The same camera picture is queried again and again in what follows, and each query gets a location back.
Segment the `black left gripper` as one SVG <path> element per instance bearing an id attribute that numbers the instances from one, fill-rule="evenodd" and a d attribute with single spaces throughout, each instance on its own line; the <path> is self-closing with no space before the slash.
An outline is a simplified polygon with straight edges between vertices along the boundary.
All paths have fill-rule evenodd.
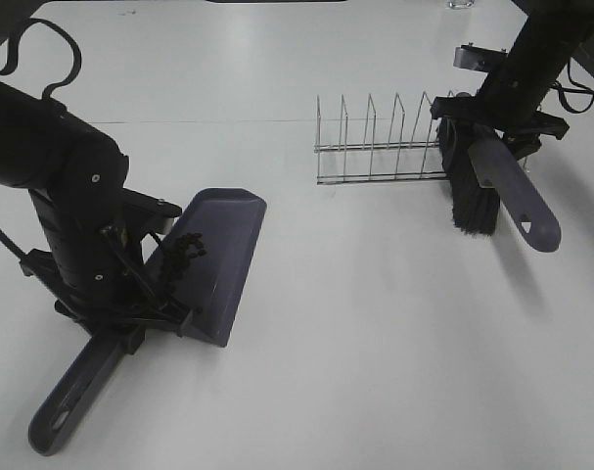
<path id="1" fill-rule="evenodd" d="M 19 261 L 56 298 L 55 310 L 94 335 L 121 336 L 135 354 L 147 327 L 192 337 L 201 306 L 178 301 L 160 306 L 158 284 L 147 273 L 142 240 L 158 217 L 182 214 L 172 203 L 124 188 L 120 183 L 77 183 L 31 189 L 29 196 L 50 252 L 32 249 Z M 146 326 L 118 308 L 143 308 Z"/>

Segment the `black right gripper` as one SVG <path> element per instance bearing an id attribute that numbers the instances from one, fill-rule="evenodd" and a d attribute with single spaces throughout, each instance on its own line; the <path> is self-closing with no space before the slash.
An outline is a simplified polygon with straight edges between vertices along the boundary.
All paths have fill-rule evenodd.
<path id="1" fill-rule="evenodd" d="M 536 110 L 577 45 L 576 29 L 524 28 L 477 96 L 436 97 L 431 116 L 505 130 L 508 150 L 526 158 L 541 148 L 541 135 L 561 140 L 570 129 L 563 118 Z"/>

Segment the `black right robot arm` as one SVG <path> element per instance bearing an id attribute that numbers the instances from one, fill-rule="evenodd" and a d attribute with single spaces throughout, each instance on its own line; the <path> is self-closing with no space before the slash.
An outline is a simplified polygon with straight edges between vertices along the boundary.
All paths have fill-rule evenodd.
<path id="1" fill-rule="evenodd" d="M 454 66 L 486 77 L 473 96 L 436 97 L 431 114 L 478 123 L 508 136 L 550 135 L 569 130 L 561 117 L 538 110 L 578 46 L 594 32 L 594 1 L 537 1 L 507 52 L 465 44 Z"/>

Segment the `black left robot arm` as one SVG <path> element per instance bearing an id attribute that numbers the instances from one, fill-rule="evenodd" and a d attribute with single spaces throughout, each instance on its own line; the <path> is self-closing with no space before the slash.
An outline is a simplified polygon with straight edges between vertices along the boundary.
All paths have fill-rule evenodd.
<path id="1" fill-rule="evenodd" d="M 167 233 L 182 210 L 125 188 L 128 169 L 113 138 L 61 103 L 0 81 L 0 185 L 28 191 L 49 246 L 26 253 L 0 229 L 23 274 L 90 333 L 181 335 L 193 311 L 149 273 L 141 242 Z"/>

